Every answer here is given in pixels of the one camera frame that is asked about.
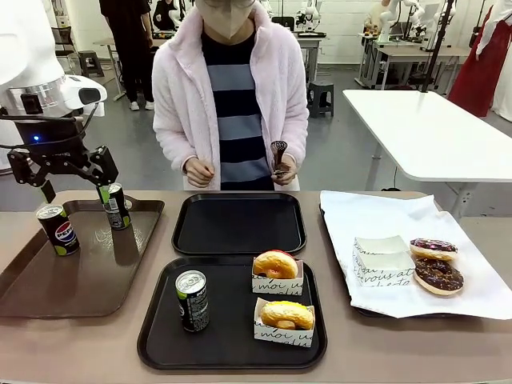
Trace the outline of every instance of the paper food box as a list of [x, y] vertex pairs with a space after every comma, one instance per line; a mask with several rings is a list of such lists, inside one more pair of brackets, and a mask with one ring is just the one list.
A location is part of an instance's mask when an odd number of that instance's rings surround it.
[[255, 294], [302, 294], [304, 284], [304, 265], [302, 260], [297, 262], [296, 278], [266, 278], [252, 274], [253, 293]]
[[362, 286], [407, 286], [414, 272], [409, 247], [400, 236], [355, 238], [354, 272]]
[[[290, 344], [292, 346], [311, 347], [313, 341], [314, 324], [311, 330], [281, 330], [273, 326], [266, 326], [262, 322], [260, 313], [267, 304], [267, 300], [258, 298], [254, 309], [254, 338], [257, 340], [265, 340], [268, 342], [280, 342], [281, 344]], [[308, 310], [313, 313], [314, 307], [308, 306]]]

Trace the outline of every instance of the stool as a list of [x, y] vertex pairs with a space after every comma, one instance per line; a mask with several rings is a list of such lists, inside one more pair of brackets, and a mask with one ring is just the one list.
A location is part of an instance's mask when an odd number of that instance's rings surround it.
[[96, 52], [93, 50], [82, 50], [78, 52], [78, 57], [80, 58], [80, 66], [82, 67], [82, 76], [86, 78], [88, 78], [90, 74], [97, 74], [100, 77], [105, 76]]
[[[327, 101], [327, 94], [330, 93], [330, 102]], [[317, 118], [318, 114], [330, 112], [334, 116], [334, 84], [332, 82], [323, 82], [314, 80], [310, 82], [307, 89], [308, 109], [312, 118]]]

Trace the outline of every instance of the red garment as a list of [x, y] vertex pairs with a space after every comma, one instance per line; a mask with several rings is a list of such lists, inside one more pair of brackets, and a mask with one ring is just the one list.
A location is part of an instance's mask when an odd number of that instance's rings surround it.
[[[490, 10], [484, 20], [484, 25], [489, 19], [489, 15]], [[473, 44], [470, 56], [462, 66], [448, 96], [448, 100], [474, 114], [477, 118], [487, 116], [492, 105], [494, 91], [512, 36], [512, 27], [506, 22], [500, 21], [496, 25], [492, 39], [477, 60], [476, 50], [482, 38], [483, 26]]]

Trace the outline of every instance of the soda can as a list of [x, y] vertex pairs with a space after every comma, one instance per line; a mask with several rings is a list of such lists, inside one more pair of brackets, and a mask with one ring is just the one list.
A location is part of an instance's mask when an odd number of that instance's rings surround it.
[[63, 206], [44, 206], [36, 217], [59, 256], [68, 256], [78, 250], [80, 243]]
[[131, 218], [125, 205], [125, 194], [118, 182], [110, 184], [108, 200], [103, 203], [103, 208], [113, 230], [124, 230], [130, 226]]
[[206, 328], [210, 315], [205, 275], [198, 270], [183, 272], [176, 279], [176, 291], [183, 328], [189, 332]]

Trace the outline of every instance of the can top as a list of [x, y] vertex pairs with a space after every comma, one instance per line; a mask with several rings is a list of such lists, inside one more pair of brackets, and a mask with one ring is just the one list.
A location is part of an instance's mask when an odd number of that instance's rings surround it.
[[206, 284], [206, 277], [198, 270], [183, 272], [176, 279], [176, 289], [183, 294], [199, 292]]
[[63, 206], [44, 206], [35, 214], [37, 218], [44, 220], [46, 218], [54, 218], [64, 211]]
[[116, 192], [120, 191], [121, 188], [122, 186], [119, 182], [113, 182], [109, 186], [109, 194], [115, 194]]

